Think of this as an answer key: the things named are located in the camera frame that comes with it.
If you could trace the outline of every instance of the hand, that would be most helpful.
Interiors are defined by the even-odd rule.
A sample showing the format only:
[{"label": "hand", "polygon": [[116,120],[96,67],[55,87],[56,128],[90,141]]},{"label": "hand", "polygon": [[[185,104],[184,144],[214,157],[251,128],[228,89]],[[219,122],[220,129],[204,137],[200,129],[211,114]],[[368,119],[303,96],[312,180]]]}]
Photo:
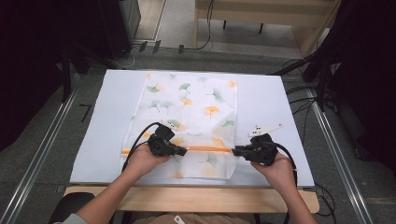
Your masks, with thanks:
[{"label": "hand", "polygon": [[170,156],[154,156],[147,144],[140,145],[129,159],[125,172],[135,173],[138,177],[148,174],[155,166],[170,160]]},{"label": "hand", "polygon": [[262,173],[267,178],[268,183],[279,193],[290,188],[296,188],[291,161],[288,157],[277,153],[274,163],[270,166],[260,165],[258,162],[251,162],[250,164]]}]

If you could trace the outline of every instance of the gray carpet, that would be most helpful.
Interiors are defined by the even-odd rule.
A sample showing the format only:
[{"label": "gray carpet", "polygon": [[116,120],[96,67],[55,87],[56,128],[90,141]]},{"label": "gray carpet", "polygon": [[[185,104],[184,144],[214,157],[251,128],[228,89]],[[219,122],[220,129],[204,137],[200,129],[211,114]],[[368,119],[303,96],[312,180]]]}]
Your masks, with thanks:
[{"label": "gray carpet", "polygon": [[[283,63],[288,60],[205,51],[186,51],[183,54],[177,54],[176,49],[161,49],[155,54],[152,54],[151,51],[152,49],[140,53],[136,51],[134,53],[135,63],[131,69],[266,74],[279,70]],[[127,58],[126,56],[119,63],[129,63],[130,61]],[[81,121],[87,107],[80,106],[80,104],[95,104],[105,71],[106,69],[101,64],[92,63],[89,74],[83,76],[74,103],[55,138],[16,223],[46,223],[50,219],[56,203],[63,196],[64,188],[69,186],[68,180],[73,162],[91,119],[92,109],[88,117]],[[304,85],[297,76],[298,71],[294,71],[293,74],[283,78],[285,90]],[[296,91],[289,95],[290,100],[305,97],[307,97],[305,90]],[[36,149],[56,114],[61,98],[62,88],[48,100],[47,104],[30,122],[21,138],[0,152],[0,214],[3,214],[6,210],[14,188],[18,185],[30,160],[35,155]],[[300,105],[293,104],[291,109],[294,111]],[[305,115],[306,111],[295,115],[296,125],[301,137],[304,133]],[[392,223],[396,218],[394,213],[396,211],[396,202],[394,202],[396,181],[393,174],[377,161],[358,160],[354,155],[351,140],[348,138],[341,120],[330,109],[326,110],[326,116],[331,122],[334,134],[341,149],[343,149],[364,198],[370,199],[367,206],[374,222]],[[308,162],[315,181],[325,187],[334,197],[337,222],[359,223],[313,110],[308,113],[305,129],[304,149]],[[321,199],[319,202],[320,213],[329,213],[325,202]],[[283,218],[284,214],[264,214],[262,215],[262,223],[264,221],[282,223]],[[333,223],[332,217],[316,215],[316,218],[319,223]]]}]

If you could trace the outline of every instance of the floor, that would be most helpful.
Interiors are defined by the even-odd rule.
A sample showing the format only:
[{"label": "floor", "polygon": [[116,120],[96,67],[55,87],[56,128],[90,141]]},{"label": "floor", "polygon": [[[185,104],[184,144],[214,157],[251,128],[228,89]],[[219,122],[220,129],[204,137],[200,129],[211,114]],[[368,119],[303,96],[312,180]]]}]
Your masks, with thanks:
[{"label": "floor", "polygon": [[[162,1],[156,2],[157,6],[160,6]],[[223,30],[222,21],[212,21],[211,43],[204,50],[177,54],[179,45],[182,44],[188,48],[193,44],[191,25],[193,3],[194,0],[166,0],[163,11],[160,7],[142,6],[142,9],[151,8],[150,12],[153,17],[161,19],[159,26],[153,22],[156,28],[151,28],[149,35],[141,35],[141,40],[151,39],[149,45],[152,45],[153,41],[161,40],[162,48],[156,54],[148,50],[143,52],[135,50],[133,54],[125,56],[117,63],[131,65],[125,69],[266,74],[279,70],[287,65],[290,59],[302,58],[290,28],[287,26],[264,24],[263,32],[259,35],[259,24],[228,22],[226,29]],[[157,8],[155,10],[163,15],[158,17],[160,14],[153,13],[153,8]],[[201,46],[207,40],[205,21],[200,21],[199,28],[198,45]],[[63,106],[59,102],[62,98],[62,90],[56,91],[26,127],[20,139],[0,153],[0,214],[3,214],[13,194],[20,190],[18,186],[26,170],[30,169],[31,161],[36,159],[35,154],[40,150],[45,151],[42,154],[44,156],[39,160],[41,164],[39,164],[40,169],[35,180],[31,186],[24,189],[28,194],[21,197],[21,206],[17,206],[12,211],[16,216],[10,221],[0,219],[0,223],[47,222],[54,206],[62,198],[64,188],[69,185],[68,179],[73,169],[74,159],[89,125],[92,111],[88,112],[84,120],[87,107],[83,105],[94,105],[105,71],[106,69],[100,64],[93,64],[87,76],[76,77],[75,87],[78,88],[75,89],[74,100],[68,107],[66,106],[65,110],[68,113],[64,117],[58,114],[60,107]],[[291,76],[283,77],[285,90],[305,86],[300,75],[300,71],[296,70]],[[311,92],[300,90],[291,93],[288,97],[290,101],[293,101],[305,98],[309,94]],[[290,107],[292,111],[295,111],[301,105],[292,104]],[[393,223],[396,218],[394,213],[396,211],[394,193],[396,180],[393,173],[380,162],[361,161],[356,158],[351,139],[342,121],[332,110],[328,109],[321,114],[312,107],[311,110],[297,113],[294,118],[304,142],[305,154],[314,179],[334,198],[337,222]],[[56,134],[50,139],[49,144],[43,146],[42,140],[47,137],[46,132],[52,127],[51,123],[55,119],[60,120],[62,126],[55,130]],[[330,135],[333,139],[323,132],[326,130],[323,125],[326,126],[326,123],[330,124],[332,131]],[[346,168],[353,177],[352,181],[343,178],[345,167],[339,167],[336,159],[339,155],[346,159]],[[355,185],[358,191],[349,191],[348,185]],[[329,193],[323,188],[317,186],[317,193],[318,196],[323,195],[329,203],[332,203]],[[351,199],[360,194],[364,199],[363,204],[358,204],[361,206],[356,209],[356,204]],[[320,213],[329,215],[327,217],[315,215],[318,222],[335,223],[326,203],[321,198],[319,198],[319,203]],[[363,216],[368,214],[368,217],[361,219],[359,212],[362,212]],[[262,215],[262,223],[281,223],[283,217],[284,214],[265,214]]]}]

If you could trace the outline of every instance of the black device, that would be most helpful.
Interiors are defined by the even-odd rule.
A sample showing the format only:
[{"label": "black device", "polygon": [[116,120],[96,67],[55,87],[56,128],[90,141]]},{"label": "black device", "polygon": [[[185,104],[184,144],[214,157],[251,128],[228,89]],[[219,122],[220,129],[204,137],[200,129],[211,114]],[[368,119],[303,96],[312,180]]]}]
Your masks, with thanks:
[{"label": "black device", "polygon": [[235,146],[232,149],[233,154],[264,165],[271,165],[274,162],[277,148],[268,133],[252,137],[250,143],[246,146]]},{"label": "black device", "polygon": [[164,125],[159,125],[155,133],[153,133],[148,139],[148,147],[154,156],[184,156],[187,149],[184,147],[178,147],[175,144],[169,142],[175,134],[171,129]]}]

